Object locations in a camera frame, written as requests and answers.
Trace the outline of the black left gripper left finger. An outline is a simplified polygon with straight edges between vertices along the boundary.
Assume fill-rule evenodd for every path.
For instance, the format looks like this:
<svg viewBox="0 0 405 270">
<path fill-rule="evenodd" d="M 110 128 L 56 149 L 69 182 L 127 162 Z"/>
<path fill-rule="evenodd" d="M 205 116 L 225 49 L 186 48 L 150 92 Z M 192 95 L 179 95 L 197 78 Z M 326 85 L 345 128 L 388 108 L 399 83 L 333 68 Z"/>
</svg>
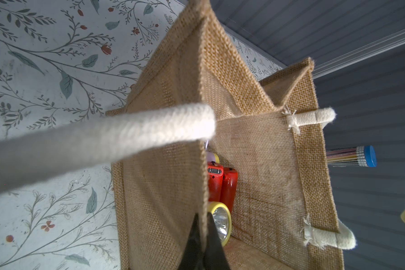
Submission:
<svg viewBox="0 0 405 270">
<path fill-rule="evenodd" d="M 183 252 L 181 263 L 178 270 L 202 270 L 203 255 L 202 255 L 200 230 L 199 230 L 199 215 L 195 214 L 189 238 L 185 250 Z"/>
</svg>

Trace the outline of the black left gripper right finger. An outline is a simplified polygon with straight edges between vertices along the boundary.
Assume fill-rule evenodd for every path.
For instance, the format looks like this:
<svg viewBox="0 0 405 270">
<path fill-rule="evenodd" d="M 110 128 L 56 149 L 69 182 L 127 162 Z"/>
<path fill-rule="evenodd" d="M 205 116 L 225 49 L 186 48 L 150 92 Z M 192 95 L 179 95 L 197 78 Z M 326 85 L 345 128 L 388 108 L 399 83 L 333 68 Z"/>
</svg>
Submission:
<svg viewBox="0 0 405 270">
<path fill-rule="evenodd" d="M 205 270 L 230 270 L 221 240 L 218 236 L 217 227 L 211 213 L 207 213 L 208 236 L 207 246 L 203 257 Z"/>
</svg>

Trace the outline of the purple flashlight row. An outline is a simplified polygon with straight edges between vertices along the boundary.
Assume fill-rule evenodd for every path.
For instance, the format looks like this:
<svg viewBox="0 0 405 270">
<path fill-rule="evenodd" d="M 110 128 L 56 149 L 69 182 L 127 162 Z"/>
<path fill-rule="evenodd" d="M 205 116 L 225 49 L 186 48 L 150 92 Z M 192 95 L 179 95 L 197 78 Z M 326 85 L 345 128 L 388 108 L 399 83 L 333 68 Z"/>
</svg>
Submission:
<svg viewBox="0 0 405 270">
<path fill-rule="evenodd" d="M 219 239 L 223 247 L 225 247 L 232 233 L 232 218 L 227 205 L 222 202 L 210 201 L 208 204 L 208 212 L 212 214 Z"/>
</svg>

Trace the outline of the red flashlight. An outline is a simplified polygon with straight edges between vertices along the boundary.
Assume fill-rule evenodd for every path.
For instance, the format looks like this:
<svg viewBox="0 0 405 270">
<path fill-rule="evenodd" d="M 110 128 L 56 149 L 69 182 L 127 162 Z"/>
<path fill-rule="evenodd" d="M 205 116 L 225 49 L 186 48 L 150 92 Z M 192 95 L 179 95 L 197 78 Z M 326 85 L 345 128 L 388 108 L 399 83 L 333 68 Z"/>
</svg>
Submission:
<svg viewBox="0 0 405 270">
<path fill-rule="evenodd" d="M 208 162 L 209 201 L 220 201 L 224 167 L 215 162 Z"/>
<path fill-rule="evenodd" d="M 228 208 L 230 213 L 232 213 L 234 207 L 238 176 L 239 174 L 235 169 L 224 167 L 219 201 Z"/>
</svg>

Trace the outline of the brown burlap tote bag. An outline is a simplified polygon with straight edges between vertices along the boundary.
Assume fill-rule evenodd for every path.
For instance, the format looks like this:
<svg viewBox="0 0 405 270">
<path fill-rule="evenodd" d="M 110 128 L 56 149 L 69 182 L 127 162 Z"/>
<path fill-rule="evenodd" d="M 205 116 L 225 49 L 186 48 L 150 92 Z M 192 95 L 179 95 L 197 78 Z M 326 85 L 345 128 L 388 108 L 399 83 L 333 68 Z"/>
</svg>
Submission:
<svg viewBox="0 0 405 270">
<path fill-rule="evenodd" d="M 111 166 L 120 269 L 174 270 L 180 264 L 204 169 L 206 135 L 224 166 L 238 171 L 233 234 L 225 247 L 233 269 L 306 269 L 302 183 L 295 137 L 279 112 L 244 117 L 217 74 L 200 64 L 203 21 L 122 116 L 113 109 L 0 140 L 0 195 L 102 164 Z"/>
</svg>

